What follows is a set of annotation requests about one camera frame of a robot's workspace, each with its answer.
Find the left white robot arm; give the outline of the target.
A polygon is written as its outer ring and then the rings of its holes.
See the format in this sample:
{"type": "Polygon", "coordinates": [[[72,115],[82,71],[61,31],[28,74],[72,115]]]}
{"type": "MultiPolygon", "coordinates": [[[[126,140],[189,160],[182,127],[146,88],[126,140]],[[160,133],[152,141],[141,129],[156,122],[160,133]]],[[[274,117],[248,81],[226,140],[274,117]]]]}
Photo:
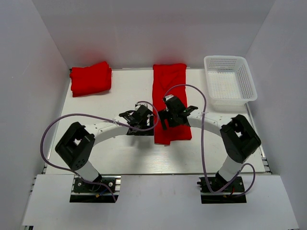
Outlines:
{"type": "Polygon", "coordinates": [[[153,126],[153,112],[141,104],[135,110],[120,113],[114,119],[101,123],[72,123],[57,143],[55,151],[70,170],[85,179],[84,184],[90,191],[97,191],[101,187],[102,177],[89,161],[94,146],[117,136],[152,136],[153,126]]]}

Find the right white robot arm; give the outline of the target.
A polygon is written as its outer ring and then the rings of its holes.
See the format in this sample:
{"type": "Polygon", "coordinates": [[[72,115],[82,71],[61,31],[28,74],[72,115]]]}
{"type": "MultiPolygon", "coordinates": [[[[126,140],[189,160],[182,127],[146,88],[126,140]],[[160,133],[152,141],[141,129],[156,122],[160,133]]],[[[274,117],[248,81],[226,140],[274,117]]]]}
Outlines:
{"type": "Polygon", "coordinates": [[[215,178],[217,187],[222,191],[228,191],[234,185],[233,178],[261,145],[261,140],[249,121],[245,116],[237,115],[223,125],[222,117],[218,120],[213,114],[205,113],[196,106],[186,107],[176,96],[168,95],[163,101],[165,109],[158,112],[163,130],[192,127],[221,137],[227,157],[215,178]]]}

